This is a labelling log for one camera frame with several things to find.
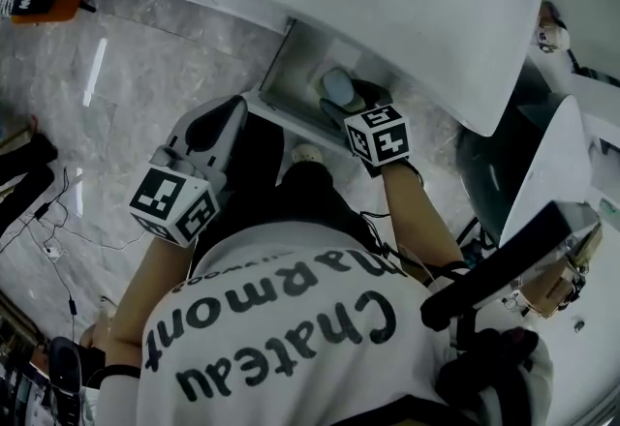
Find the gray marble floor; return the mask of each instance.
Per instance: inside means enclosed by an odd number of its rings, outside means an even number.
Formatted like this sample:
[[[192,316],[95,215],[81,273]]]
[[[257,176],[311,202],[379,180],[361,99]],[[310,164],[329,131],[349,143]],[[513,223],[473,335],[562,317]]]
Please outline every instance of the gray marble floor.
[[[62,197],[69,218],[50,245],[63,252],[56,267],[77,304],[77,335],[94,319],[100,295],[120,298],[149,242],[123,206],[137,165],[189,108],[259,82],[282,41],[247,21],[176,0],[91,1],[98,12],[79,12],[71,22],[0,20],[4,131],[35,114],[59,150],[56,181],[30,211],[57,194],[64,167],[72,184]],[[106,48],[93,86],[89,77],[102,39]],[[458,125],[407,82],[392,92],[410,114],[412,161],[426,191],[458,233],[473,215],[454,166]],[[294,143],[288,136],[287,148]],[[354,207],[386,210],[381,179],[371,180],[353,159],[325,153],[325,160]],[[54,204],[0,254],[0,289],[49,336],[72,333],[67,291],[40,247],[63,219]],[[378,221],[390,238],[389,222]],[[11,225],[0,245],[21,228],[21,222]]]

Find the person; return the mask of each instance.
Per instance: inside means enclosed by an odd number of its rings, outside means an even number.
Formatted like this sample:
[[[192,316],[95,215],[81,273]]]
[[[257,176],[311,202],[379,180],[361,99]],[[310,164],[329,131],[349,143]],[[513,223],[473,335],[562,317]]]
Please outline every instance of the person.
[[[453,353],[421,321],[426,270],[380,256],[315,147],[276,187],[281,131],[250,118],[218,222],[196,248],[155,238],[118,305],[98,426],[476,424],[434,388]],[[400,253],[461,260],[413,167],[378,171]]]

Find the shoe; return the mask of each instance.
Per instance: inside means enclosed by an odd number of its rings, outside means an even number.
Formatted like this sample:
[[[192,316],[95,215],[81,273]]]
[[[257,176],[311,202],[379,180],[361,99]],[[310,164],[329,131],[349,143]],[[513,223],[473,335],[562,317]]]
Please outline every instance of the shoe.
[[[321,151],[311,143],[301,143],[293,149],[294,163],[320,163],[323,164]]]

